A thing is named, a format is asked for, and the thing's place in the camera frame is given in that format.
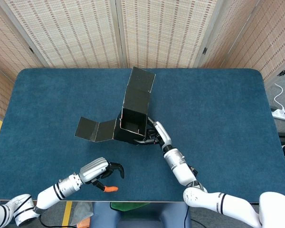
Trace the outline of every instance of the small orange object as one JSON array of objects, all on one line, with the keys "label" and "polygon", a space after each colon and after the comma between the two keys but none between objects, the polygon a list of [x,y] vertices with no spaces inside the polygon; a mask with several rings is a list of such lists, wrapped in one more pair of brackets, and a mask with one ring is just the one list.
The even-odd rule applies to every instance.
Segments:
[{"label": "small orange object", "polygon": [[118,187],[115,187],[115,186],[112,186],[112,187],[105,186],[104,187],[104,192],[112,192],[112,191],[118,191]]},{"label": "small orange object", "polygon": [[87,217],[77,224],[77,228],[90,228],[90,219],[91,217]]}]

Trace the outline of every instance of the blue tablecloth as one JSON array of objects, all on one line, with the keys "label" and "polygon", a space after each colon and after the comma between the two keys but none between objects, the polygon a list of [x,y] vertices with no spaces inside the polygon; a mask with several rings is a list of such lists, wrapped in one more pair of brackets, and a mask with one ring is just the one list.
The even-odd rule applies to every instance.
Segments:
[{"label": "blue tablecloth", "polygon": [[[252,69],[149,69],[156,74],[149,115],[199,171],[209,192],[250,202],[285,194],[285,161],[261,74]],[[74,136],[79,118],[119,114],[130,69],[25,69],[18,75],[0,132],[0,200],[33,199],[58,179],[103,156],[121,163],[103,193],[85,185],[68,200],[182,201],[181,186],[158,145]]]}]

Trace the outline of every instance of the power strip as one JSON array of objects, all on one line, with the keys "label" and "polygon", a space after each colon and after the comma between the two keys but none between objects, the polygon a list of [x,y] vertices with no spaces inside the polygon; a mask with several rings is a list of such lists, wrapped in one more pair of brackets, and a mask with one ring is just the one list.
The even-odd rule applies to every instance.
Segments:
[{"label": "power strip", "polygon": [[282,109],[276,109],[274,112],[271,113],[274,118],[285,120],[285,112],[283,112]]}]

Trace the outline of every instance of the black box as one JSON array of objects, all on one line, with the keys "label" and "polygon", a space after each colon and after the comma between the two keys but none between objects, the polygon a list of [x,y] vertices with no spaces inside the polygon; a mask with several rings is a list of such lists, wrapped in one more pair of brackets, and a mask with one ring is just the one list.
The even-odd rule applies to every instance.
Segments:
[{"label": "black box", "polygon": [[133,67],[118,117],[106,122],[81,117],[75,136],[93,142],[116,139],[137,144],[135,140],[143,140],[154,79],[155,74]]}]

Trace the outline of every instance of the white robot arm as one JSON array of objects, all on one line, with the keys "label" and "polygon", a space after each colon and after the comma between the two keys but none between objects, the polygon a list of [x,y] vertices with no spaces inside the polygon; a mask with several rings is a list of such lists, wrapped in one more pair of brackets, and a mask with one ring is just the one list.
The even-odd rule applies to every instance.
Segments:
[{"label": "white robot arm", "polygon": [[[148,118],[156,130],[154,144],[159,143],[164,159],[176,179],[186,186],[183,193],[185,203],[190,207],[207,208],[214,212],[243,221],[253,228],[285,228],[285,196],[276,192],[265,192],[259,198],[259,214],[246,200],[221,192],[208,193],[197,179],[197,171],[188,166],[181,152],[172,147],[171,138],[159,122]],[[150,139],[138,142],[150,142]]]},{"label": "white robot arm", "polygon": [[97,180],[110,176],[114,170],[119,170],[121,177],[124,178],[124,169],[121,164],[108,162],[105,158],[98,158],[82,167],[79,174],[74,173],[40,192],[36,206],[29,194],[13,198],[8,203],[0,205],[0,228],[8,225],[13,217],[17,226],[38,218],[48,208],[80,190],[83,183],[91,183],[104,192],[117,191],[117,187],[107,187]]}]

